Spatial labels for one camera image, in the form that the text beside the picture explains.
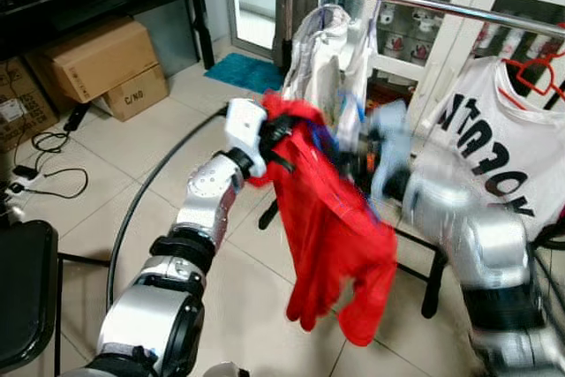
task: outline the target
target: black lettering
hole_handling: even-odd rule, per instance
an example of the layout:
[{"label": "black lettering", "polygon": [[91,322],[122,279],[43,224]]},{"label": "black lettering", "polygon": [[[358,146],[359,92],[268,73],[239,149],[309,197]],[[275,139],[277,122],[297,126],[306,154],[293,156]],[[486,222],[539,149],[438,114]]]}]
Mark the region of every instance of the black lettering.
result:
[{"label": "black lettering", "polygon": [[473,171],[473,174],[475,176],[480,176],[482,174],[486,174],[489,171],[502,168],[504,165],[509,163],[509,151],[498,141],[495,141],[493,144],[493,153],[495,154],[495,157],[493,159],[483,159],[478,163],[477,167],[471,170]]},{"label": "black lettering", "polygon": [[447,130],[449,128],[449,125],[451,124],[451,121],[453,121],[453,117],[455,116],[457,110],[461,106],[463,99],[464,97],[462,94],[456,94],[453,97],[453,109],[449,113],[449,116],[448,116],[447,108],[441,113],[440,119],[438,120],[438,124],[441,124],[442,130]]},{"label": "black lettering", "polygon": [[465,126],[467,125],[469,118],[472,118],[472,120],[474,121],[475,118],[480,115],[480,111],[477,109],[476,104],[477,99],[469,99],[467,103],[465,103],[465,108],[469,110],[469,115],[464,119],[463,123],[459,127],[459,130],[457,130],[457,134],[461,134],[463,128],[465,128]]},{"label": "black lettering", "polygon": [[528,216],[536,216],[533,212],[533,209],[524,208],[524,205],[528,204],[528,200],[524,196],[520,196],[517,199],[511,200],[510,202],[503,203],[504,207],[507,207],[512,210],[512,212],[516,214],[528,215]]},{"label": "black lettering", "polygon": [[[492,193],[494,196],[500,197],[515,192],[527,179],[528,179],[528,175],[523,173],[522,171],[501,172],[500,174],[496,174],[495,176],[492,176],[488,180],[486,180],[485,188],[489,193]],[[507,181],[507,180],[516,181],[516,187],[506,192],[503,192],[499,188],[499,185],[503,181]]]},{"label": "black lettering", "polygon": [[493,130],[491,130],[490,125],[484,119],[481,119],[473,124],[471,128],[467,130],[463,136],[461,136],[461,139],[457,141],[457,147],[461,147],[471,139],[465,150],[461,153],[463,158],[466,158],[470,154],[482,148],[492,137]]}]

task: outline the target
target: red hanger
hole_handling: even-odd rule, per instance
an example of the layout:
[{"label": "red hanger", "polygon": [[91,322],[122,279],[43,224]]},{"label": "red hanger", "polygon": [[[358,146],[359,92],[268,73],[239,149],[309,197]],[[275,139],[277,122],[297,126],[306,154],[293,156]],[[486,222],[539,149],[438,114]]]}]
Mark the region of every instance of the red hanger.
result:
[{"label": "red hanger", "polygon": [[[565,22],[561,22],[557,25],[565,28]],[[551,61],[553,59],[555,59],[556,57],[563,57],[563,56],[565,56],[565,51],[562,53],[548,53],[542,57],[536,57],[535,59],[531,59],[523,64],[518,61],[513,61],[512,59],[502,59],[502,61],[504,61],[506,64],[514,65],[515,67],[518,68],[518,73],[516,74],[516,80],[524,84],[529,89],[535,91],[538,94],[541,94],[542,96],[545,96],[546,94],[549,93],[550,90],[553,89],[555,93],[557,93],[563,100],[565,100],[565,94],[557,85],[555,85],[555,71],[553,66],[551,65]],[[528,67],[534,64],[545,66],[549,70],[549,75],[551,79],[545,90],[536,87],[533,83],[525,79],[523,76],[524,71],[526,71]]]}]

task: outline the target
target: metal pole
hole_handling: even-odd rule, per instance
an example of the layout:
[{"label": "metal pole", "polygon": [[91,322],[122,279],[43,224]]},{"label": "metal pole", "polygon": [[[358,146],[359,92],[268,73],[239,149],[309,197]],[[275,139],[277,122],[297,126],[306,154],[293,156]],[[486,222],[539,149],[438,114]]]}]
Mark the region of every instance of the metal pole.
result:
[{"label": "metal pole", "polygon": [[480,21],[492,22],[503,26],[511,26],[513,28],[521,28],[536,34],[544,34],[550,37],[565,39],[565,29],[544,22],[534,21],[531,19],[518,18],[513,15],[493,11],[483,11],[470,6],[460,6],[457,4],[449,4],[438,0],[382,0],[392,4],[404,4],[407,6],[416,6],[418,8],[428,9],[430,11],[444,12],[459,17],[478,19]]}]

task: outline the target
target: white cloth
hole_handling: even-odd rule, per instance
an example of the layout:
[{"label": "white cloth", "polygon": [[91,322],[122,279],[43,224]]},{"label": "white cloth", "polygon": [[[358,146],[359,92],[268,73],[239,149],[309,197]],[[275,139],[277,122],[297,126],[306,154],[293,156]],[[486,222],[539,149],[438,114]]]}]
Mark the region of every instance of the white cloth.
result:
[{"label": "white cloth", "polygon": [[353,50],[350,63],[345,70],[340,95],[343,111],[337,125],[335,137],[342,152],[357,152],[361,120],[365,114],[369,58],[377,50],[377,28],[375,19],[369,19],[367,29]]},{"label": "white cloth", "polygon": [[350,16],[336,4],[310,12],[292,38],[292,62],[282,85],[283,99],[310,102],[330,128],[335,128],[342,109],[339,54],[349,23]]},{"label": "white cloth", "polygon": [[455,151],[481,181],[481,195],[522,218],[529,240],[557,220],[565,205],[565,113],[539,109],[518,95],[502,61],[470,61],[424,126],[432,143],[417,166],[437,153],[434,143]]}]

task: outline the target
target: hanging clothes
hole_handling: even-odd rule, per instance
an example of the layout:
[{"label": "hanging clothes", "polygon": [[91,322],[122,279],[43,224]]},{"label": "hanging clothes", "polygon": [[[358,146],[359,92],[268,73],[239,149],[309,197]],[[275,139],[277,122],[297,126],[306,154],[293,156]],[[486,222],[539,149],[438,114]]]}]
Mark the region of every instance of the hanging clothes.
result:
[{"label": "hanging clothes", "polygon": [[353,50],[340,88],[343,111],[339,118],[335,137],[342,152],[357,152],[359,132],[365,116],[367,79],[373,71],[369,58],[377,51],[376,19],[369,19],[365,34]]},{"label": "hanging clothes", "polygon": [[263,106],[269,119],[281,114],[305,119],[275,148],[294,171],[274,162],[267,166],[297,274],[287,316],[312,330],[316,318],[330,312],[345,281],[353,279],[355,297],[338,320],[350,342],[367,346],[394,279],[396,234],[377,221],[362,193],[314,146],[310,124],[324,125],[318,110],[276,94],[266,94]]},{"label": "hanging clothes", "polygon": [[339,54],[349,23],[350,16],[336,4],[310,12],[292,38],[292,63],[281,90],[283,99],[303,99],[318,108],[330,128],[342,109]]},{"label": "hanging clothes", "polygon": [[[565,113],[529,104],[501,60],[470,61],[424,126],[432,143],[466,162],[485,199],[521,217],[530,241],[557,221],[565,205]],[[427,146],[417,165],[432,159]]]}]

